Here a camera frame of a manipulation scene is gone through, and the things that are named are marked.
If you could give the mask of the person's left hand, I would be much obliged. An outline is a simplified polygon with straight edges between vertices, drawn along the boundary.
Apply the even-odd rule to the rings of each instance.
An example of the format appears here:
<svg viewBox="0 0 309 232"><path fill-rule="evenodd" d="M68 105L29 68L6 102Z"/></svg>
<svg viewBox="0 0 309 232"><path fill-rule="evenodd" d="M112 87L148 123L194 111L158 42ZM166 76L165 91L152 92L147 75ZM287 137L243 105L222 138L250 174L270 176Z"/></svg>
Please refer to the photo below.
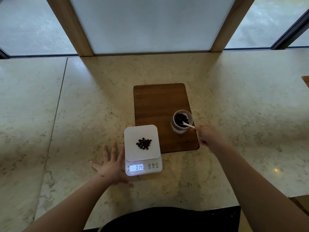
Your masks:
<svg viewBox="0 0 309 232"><path fill-rule="evenodd" d="M103 163L100 171L96 176L100 177L104 182L110 185L122 183L122 178L128 178L124 170L125 148L122 147L118 152L118 158L115 163L111 162L111 152L108 151L107 145L103 147Z"/></svg>

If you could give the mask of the person's right hand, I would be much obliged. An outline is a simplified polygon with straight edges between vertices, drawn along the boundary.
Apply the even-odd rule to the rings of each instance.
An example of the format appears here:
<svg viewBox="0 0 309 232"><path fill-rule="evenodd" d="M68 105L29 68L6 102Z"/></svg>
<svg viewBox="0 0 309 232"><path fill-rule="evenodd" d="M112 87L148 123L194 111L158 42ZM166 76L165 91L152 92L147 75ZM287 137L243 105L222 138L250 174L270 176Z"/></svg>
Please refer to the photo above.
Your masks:
<svg viewBox="0 0 309 232"><path fill-rule="evenodd" d="M208 127L205 137L208 143L208 149L214 154L222 152L226 147L226 141L223 136L214 126L209 124L204 126Z"/></svg>

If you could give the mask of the person's right forearm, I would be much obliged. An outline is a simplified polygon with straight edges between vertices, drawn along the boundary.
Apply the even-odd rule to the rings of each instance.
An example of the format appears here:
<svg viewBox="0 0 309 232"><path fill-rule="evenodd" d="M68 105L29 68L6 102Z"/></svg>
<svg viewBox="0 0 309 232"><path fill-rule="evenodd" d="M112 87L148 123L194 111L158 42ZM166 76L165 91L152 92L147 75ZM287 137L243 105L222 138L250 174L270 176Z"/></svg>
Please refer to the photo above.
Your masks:
<svg viewBox="0 0 309 232"><path fill-rule="evenodd" d="M307 216L225 142L207 141L253 232L309 232Z"/></svg>

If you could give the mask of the person's left forearm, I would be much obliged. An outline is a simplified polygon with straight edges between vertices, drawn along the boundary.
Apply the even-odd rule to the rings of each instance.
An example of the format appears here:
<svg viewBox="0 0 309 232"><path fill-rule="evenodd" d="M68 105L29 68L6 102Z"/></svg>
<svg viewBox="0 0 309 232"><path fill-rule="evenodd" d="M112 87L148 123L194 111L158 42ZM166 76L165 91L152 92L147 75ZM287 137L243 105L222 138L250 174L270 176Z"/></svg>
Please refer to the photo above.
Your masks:
<svg viewBox="0 0 309 232"><path fill-rule="evenodd" d="M111 185L112 177L95 175L23 232L82 232L99 198Z"/></svg>

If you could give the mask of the clear glass jar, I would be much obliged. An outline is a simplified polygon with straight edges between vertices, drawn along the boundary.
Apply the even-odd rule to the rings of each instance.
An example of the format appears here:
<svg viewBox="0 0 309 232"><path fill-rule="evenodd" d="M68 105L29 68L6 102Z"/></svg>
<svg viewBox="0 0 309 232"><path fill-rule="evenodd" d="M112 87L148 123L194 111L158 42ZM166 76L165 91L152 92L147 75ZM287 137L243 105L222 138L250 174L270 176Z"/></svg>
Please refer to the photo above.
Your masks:
<svg viewBox="0 0 309 232"><path fill-rule="evenodd" d="M170 123L172 130L173 130L174 132L176 132L177 134L183 134L183 133L185 133L186 131L188 131L190 127L189 127L189 128L181 128L181 127L179 127L179 126L177 126L177 125L175 124L175 122L174 122L174 116L175 116L175 114L177 114L177 113L186 114L187 117L188 117L188 119L189 119L189 121L190 121L190 125L192 125L192 126L194 126L194 124L193 124L193 118L192 118L191 113L188 112L188 111L186 111L186 110L178 110L178 111L176 111L176 112L174 113L174 115L172 116L171 123Z"/></svg>

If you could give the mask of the coffee beans in jar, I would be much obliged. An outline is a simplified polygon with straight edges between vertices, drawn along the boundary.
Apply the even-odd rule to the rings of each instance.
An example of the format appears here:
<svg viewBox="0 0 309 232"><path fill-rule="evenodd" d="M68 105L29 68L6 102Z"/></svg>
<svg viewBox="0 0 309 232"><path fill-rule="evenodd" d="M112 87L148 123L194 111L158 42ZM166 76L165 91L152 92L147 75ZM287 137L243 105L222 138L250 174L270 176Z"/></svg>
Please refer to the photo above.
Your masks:
<svg viewBox="0 0 309 232"><path fill-rule="evenodd" d="M185 124L190 124L190 121L187 117L186 114L183 113L177 113L174 116L174 122L177 126L181 127L181 128L188 128L187 125Z"/></svg>

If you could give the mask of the white digital kitchen scale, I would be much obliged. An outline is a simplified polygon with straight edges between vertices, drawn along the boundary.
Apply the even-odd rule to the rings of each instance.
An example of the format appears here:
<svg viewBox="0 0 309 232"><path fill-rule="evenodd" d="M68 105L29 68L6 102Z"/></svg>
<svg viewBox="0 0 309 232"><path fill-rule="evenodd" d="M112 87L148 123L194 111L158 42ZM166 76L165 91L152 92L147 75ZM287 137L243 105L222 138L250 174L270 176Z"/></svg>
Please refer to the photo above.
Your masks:
<svg viewBox="0 0 309 232"><path fill-rule="evenodd" d="M148 150L137 147L139 139L151 139ZM158 130L155 125L127 127L124 131L125 172L129 177L161 172L163 169Z"/></svg>

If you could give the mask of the pile of loose coffee beans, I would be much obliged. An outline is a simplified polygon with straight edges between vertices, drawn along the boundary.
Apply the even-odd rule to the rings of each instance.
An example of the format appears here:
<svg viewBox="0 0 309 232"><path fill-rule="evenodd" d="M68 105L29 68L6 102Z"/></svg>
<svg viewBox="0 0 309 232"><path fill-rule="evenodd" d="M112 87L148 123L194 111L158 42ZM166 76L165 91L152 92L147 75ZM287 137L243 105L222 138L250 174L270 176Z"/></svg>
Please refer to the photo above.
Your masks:
<svg viewBox="0 0 309 232"><path fill-rule="evenodd" d="M152 142L151 139L142 138L142 139L138 140L136 145L137 145L138 148L140 148L142 150L148 150L151 142Z"/></svg>

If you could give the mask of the dark wooden board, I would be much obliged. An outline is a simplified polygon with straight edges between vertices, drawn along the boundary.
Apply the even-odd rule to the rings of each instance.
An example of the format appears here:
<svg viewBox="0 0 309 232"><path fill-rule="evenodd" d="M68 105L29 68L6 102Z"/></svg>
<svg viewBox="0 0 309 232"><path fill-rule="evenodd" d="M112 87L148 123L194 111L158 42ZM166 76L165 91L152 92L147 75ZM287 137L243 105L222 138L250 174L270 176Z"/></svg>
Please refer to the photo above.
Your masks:
<svg viewBox="0 0 309 232"><path fill-rule="evenodd" d="M177 134L170 125L176 111L192 113L183 83L134 86L133 97L135 125L157 127L162 154L199 149L198 137L193 128Z"/></svg>

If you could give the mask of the person's black clothing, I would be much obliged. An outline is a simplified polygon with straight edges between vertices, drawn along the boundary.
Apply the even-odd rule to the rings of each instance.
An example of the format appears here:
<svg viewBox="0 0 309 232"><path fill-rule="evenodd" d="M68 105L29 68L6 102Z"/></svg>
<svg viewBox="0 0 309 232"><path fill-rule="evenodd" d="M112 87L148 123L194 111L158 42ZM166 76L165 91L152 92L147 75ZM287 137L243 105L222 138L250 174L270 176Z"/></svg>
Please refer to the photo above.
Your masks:
<svg viewBox="0 0 309 232"><path fill-rule="evenodd" d="M100 232L238 232L241 207L194 211L152 207L122 215Z"/></svg>

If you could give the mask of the white partition panel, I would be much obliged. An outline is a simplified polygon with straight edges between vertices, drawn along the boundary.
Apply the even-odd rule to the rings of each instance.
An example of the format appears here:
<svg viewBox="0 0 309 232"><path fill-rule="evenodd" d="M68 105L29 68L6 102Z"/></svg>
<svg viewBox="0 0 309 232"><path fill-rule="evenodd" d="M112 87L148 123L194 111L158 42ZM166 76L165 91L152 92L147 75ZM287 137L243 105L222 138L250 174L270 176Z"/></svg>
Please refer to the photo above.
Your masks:
<svg viewBox="0 0 309 232"><path fill-rule="evenodd" d="M208 51L235 0L70 0L95 54Z"/></svg>

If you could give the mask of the wooden partition post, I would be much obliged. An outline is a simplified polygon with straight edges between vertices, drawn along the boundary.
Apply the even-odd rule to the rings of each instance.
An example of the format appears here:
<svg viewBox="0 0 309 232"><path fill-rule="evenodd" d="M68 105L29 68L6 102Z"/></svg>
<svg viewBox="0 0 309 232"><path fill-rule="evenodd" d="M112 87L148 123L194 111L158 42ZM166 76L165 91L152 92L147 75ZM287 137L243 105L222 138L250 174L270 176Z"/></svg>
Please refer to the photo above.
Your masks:
<svg viewBox="0 0 309 232"><path fill-rule="evenodd" d="M46 0L79 57L95 56L71 0Z"/></svg>
<svg viewBox="0 0 309 232"><path fill-rule="evenodd" d="M222 52L255 0L235 0L220 31L211 46L211 53Z"/></svg>

